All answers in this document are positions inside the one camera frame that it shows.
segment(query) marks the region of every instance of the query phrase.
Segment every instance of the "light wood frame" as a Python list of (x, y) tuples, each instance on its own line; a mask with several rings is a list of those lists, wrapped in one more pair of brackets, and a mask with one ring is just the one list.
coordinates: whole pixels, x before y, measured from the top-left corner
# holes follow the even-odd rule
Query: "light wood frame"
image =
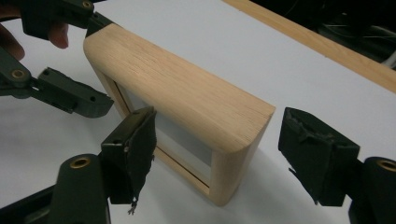
[(258, 21), (396, 93), (396, 71), (248, 0), (223, 0)]
[(124, 117), (131, 91), (212, 149), (207, 180), (162, 142), (155, 155), (216, 205), (230, 201), (275, 108), (115, 24), (87, 37), (84, 51)]

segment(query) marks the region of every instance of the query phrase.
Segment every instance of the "brass rivet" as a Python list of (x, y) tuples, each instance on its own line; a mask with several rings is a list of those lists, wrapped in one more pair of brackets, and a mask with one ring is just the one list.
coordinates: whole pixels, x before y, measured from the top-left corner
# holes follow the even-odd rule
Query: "brass rivet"
[(22, 70), (14, 70), (11, 72), (11, 75), (15, 78), (23, 78), (25, 76), (25, 73)]
[(381, 161), (377, 161), (376, 163), (377, 163), (380, 167), (382, 167), (382, 168), (384, 168), (384, 169), (386, 169), (386, 170), (388, 170), (388, 171), (396, 172), (396, 162), (394, 162), (394, 161), (384, 161), (384, 160), (381, 160)]
[(79, 169), (87, 166), (88, 164), (90, 164), (90, 162), (91, 162), (90, 158), (80, 157), (70, 162), (70, 167), (73, 169)]
[(89, 2), (89, 1), (84, 1), (84, 2), (82, 2), (82, 5), (83, 5), (84, 7), (87, 7), (87, 8), (91, 8), (91, 7), (92, 7), (92, 3)]

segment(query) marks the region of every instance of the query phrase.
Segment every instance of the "wooden frame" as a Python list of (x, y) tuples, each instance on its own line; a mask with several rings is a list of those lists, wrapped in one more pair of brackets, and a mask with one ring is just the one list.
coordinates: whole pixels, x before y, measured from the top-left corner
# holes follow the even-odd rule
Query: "wooden frame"
[(123, 116), (134, 111), (130, 91), (211, 149), (209, 178), (165, 142), (155, 155), (212, 202), (226, 204), (275, 108), (115, 24), (87, 37), (84, 50)]
[(396, 93), (396, 72), (248, 0), (223, 0), (327, 58)]

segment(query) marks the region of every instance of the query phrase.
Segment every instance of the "black clamp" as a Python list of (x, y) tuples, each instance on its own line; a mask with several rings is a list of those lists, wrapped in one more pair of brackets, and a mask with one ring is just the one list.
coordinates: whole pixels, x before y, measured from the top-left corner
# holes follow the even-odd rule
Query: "black clamp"
[[(99, 13), (93, 13), (93, 3), (101, 0), (3, 0), (21, 9), (23, 31), (48, 39), (50, 25), (65, 22), (87, 29), (87, 35), (111, 24)], [(24, 99), (30, 96), (62, 109), (76, 112), (87, 118), (104, 116), (113, 101), (105, 94), (76, 82), (51, 68), (44, 70), (38, 79), (20, 62), (0, 48), (0, 96), (12, 95)]]
[(107, 95), (59, 71), (47, 68), (34, 78), (2, 48), (0, 58), (0, 96), (12, 95), (19, 99), (32, 96), (67, 113), (76, 112), (87, 118), (102, 117), (113, 105)]
[(352, 199), (353, 224), (396, 223), (396, 161), (358, 160), (360, 147), (302, 110), (286, 108), (278, 148), (315, 203), (342, 206)]
[(131, 113), (102, 143), (96, 156), (65, 161), (56, 184), (0, 209), (0, 223), (108, 224), (107, 198), (130, 204), (133, 213), (157, 145), (156, 111)]

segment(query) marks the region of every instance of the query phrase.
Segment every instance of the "human hand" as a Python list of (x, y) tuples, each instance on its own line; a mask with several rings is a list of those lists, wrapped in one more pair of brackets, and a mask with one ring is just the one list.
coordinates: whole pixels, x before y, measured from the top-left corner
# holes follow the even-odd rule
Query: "human hand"
[[(21, 12), (17, 7), (0, 4), (0, 20), (20, 16)], [(54, 22), (49, 30), (49, 41), (60, 49), (67, 48), (69, 45), (67, 38), (68, 27), (65, 23)], [(0, 24), (0, 47), (13, 55), (17, 60), (21, 60), (24, 57), (23, 47), (2, 24)]]

